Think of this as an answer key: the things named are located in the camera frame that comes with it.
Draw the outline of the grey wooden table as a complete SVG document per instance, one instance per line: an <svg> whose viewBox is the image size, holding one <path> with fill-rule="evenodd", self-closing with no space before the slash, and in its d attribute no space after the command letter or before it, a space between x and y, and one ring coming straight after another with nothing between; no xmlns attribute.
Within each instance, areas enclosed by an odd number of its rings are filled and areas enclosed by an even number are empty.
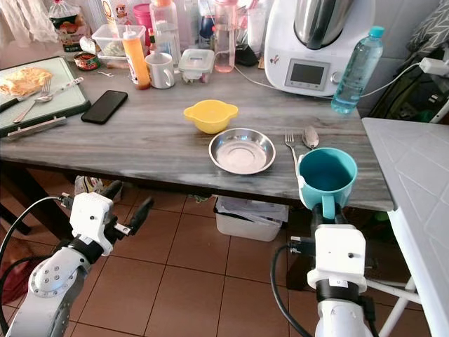
<svg viewBox="0 0 449 337"><path fill-rule="evenodd" d="M214 74L207 84L144 91L134 88L126 70L116 71L113 77L97 72L86 72L84 77L81 90L90 99L108 90L128 94L106 124L74 117L63 126L1 141L2 194L31 206L39 224L56 237L71 237L69 219L59 206L45 201L36 205L47 192L32 176L34 170L129 182L143 190L134 196L135 202L180 193L300 206L294 163L283 135L304 126L316 128L321 147L339 148L355 159L358 173L351 208L395 209L359 115L334 112L328 99L263 87L261 70ZM208 153L211 135L198 131L183 114L206 99L234 104L239 114L231 126L253 129L272 139L278 152L272 166L254 176L237 176L213 164Z"/></svg>

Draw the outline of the black smartphone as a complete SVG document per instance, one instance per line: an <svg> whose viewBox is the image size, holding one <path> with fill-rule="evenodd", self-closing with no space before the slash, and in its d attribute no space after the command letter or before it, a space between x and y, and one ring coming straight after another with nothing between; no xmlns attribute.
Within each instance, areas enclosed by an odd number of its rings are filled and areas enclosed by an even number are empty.
<svg viewBox="0 0 449 337"><path fill-rule="evenodd" d="M97 125L106 124L126 99L128 99L126 92L108 90L81 115L81 121Z"/></svg>

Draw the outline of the white plastic table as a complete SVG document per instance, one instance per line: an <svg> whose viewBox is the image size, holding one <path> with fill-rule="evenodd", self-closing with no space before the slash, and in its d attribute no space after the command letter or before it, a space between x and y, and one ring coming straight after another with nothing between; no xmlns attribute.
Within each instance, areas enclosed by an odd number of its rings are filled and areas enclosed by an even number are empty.
<svg viewBox="0 0 449 337"><path fill-rule="evenodd" d="M433 337L449 337L449 125L363 119L390 190L392 231Z"/></svg>

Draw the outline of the metal spoon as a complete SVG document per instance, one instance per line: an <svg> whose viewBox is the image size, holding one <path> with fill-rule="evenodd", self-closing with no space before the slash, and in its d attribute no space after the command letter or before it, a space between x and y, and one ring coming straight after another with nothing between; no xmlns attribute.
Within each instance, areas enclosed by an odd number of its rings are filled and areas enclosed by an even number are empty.
<svg viewBox="0 0 449 337"><path fill-rule="evenodd" d="M25 117L31 112L32 108L41 103L47 103L49 100L52 100L51 94L42 94L39 97L36 97L31 104L25 110L23 110L14 120L13 124L19 124Z"/></svg>
<svg viewBox="0 0 449 337"><path fill-rule="evenodd" d="M318 147L320 138L314 126L305 126L302 129L302 144L309 150L314 150Z"/></svg>

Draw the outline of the white green cutting board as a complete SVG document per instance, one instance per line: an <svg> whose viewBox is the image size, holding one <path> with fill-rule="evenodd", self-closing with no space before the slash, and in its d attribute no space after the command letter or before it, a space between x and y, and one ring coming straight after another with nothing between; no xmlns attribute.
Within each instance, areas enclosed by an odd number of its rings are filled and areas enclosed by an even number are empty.
<svg viewBox="0 0 449 337"><path fill-rule="evenodd" d="M6 76L23 67L45 68L53 74L51 90L64 86L71 80L76 79L78 74L74 73L69 62L64 58L45 58L32 63L16 65L0 71L0 76ZM21 103L0 113L0 137L5 138L9 133L19 131L20 128L28 128L58 117L70 117L85 112L90 108L91 102L87 99L80 86L72 86L62 93L54 94L53 99L47 103L41 103L32 108L31 112L20 123L13 120L31 104L36 97L33 95Z"/></svg>

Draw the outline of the round steel plate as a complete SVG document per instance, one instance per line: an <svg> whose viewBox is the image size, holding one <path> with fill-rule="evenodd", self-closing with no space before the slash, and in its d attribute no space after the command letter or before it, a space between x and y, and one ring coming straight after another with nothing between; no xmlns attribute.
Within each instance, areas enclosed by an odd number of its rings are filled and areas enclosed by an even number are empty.
<svg viewBox="0 0 449 337"><path fill-rule="evenodd" d="M215 135L208 153L218 168L239 176L265 171L276 158L276 148L269 137L249 128L231 128Z"/></svg>

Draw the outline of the yellow plastic bowl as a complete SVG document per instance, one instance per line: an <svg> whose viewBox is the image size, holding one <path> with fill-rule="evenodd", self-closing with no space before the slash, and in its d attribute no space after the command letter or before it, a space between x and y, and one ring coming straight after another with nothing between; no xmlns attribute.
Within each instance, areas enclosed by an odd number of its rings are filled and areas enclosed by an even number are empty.
<svg viewBox="0 0 449 337"><path fill-rule="evenodd" d="M221 100L200 100L184 110L184 117L206 134L217 134L227 129L231 119L239 115L234 104Z"/></svg>

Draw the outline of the plain white mug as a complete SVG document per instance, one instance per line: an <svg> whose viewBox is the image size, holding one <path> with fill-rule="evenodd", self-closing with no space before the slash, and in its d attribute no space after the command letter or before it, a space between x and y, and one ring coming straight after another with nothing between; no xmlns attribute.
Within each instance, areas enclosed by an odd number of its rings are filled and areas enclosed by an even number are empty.
<svg viewBox="0 0 449 337"><path fill-rule="evenodd" d="M152 86L167 89L175 84L175 67L173 57L167 53L153 51L146 58L152 78Z"/></svg>

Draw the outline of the open tin can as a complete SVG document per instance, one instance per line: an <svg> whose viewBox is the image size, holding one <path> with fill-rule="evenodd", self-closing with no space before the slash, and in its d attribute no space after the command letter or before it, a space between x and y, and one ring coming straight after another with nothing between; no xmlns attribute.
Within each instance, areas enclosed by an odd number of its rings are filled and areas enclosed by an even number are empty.
<svg viewBox="0 0 449 337"><path fill-rule="evenodd" d="M100 66L98 57L99 48L90 37L84 36L79 39L81 51L74 55L74 63L81 71L96 70Z"/></svg>

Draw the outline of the dark bag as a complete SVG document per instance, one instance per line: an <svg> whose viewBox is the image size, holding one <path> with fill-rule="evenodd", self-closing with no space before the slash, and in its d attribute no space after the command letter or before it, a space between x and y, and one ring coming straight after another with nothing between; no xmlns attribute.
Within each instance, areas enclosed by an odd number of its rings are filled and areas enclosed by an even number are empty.
<svg viewBox="0 0 449 337"><path fill-rule="evenodd" d="M423 58L449 58L449 0L440 0L427 18L417 23L405 43L408 57L396 70L395 82L387 86L369 117L427 122L449 100L435 81L414 65Z"/></svg>

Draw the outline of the yellow flatbread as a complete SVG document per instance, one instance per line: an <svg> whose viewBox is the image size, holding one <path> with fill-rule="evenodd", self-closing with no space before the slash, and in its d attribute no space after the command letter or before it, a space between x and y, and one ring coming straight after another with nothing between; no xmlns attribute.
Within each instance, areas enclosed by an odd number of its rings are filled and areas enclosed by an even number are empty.
<svg viewBox="0 0 449 337"><path fill-rule="evenodd" d="M25 97L41 90L53 74L45 68L23 67L0 78L0 93Z"/></svg>

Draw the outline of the clear water bottle blue cap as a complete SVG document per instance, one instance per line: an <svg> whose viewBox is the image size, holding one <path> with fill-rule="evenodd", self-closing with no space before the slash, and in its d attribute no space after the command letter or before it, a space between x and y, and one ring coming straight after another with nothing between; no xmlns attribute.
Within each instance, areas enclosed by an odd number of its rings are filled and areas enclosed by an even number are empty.
<svg viewBox="0 0 449 337"><path fill-rule="evenodd" d="M372 26L368 36L356 43L343 78L331 100L330 105L334 112L349 114L356 109L384 51L384 32L384 27Z"/></svg>

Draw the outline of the white kitchen cooking machine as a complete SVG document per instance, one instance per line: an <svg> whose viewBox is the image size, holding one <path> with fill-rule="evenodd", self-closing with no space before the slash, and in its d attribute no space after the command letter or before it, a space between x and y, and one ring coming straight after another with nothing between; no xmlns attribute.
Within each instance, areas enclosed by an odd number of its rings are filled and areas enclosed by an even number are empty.
<svg viewBox="0 0 449 337"><path fill-rule="evenodd" d="M260 58L267 80L283 92L333 95L373 19L375 0L273 0Z"/></svg>

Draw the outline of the pink clear bottle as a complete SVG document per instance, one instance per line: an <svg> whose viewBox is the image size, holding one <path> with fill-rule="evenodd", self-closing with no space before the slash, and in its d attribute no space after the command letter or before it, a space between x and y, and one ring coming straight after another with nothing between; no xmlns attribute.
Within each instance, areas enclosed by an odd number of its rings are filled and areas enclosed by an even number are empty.
<svg viewBox="0 0 449 337"><path fill-rule="evenodd" d="M237 8L239 0L215 0L214 42L216 72L228 73L234 70L236 53L236 31L239 23Z"/></svg>

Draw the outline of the white lace curtain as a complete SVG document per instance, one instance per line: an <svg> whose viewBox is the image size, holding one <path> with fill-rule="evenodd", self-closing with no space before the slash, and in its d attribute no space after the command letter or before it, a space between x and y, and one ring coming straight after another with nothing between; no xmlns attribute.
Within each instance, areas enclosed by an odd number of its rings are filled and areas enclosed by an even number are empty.
<svg viewBox="0 0 449 337"><path fill-rule="evenodd" d="M57 42L57 32L48 19L46 0L0 0L0 11L19 47L35 42Z"/></svg>

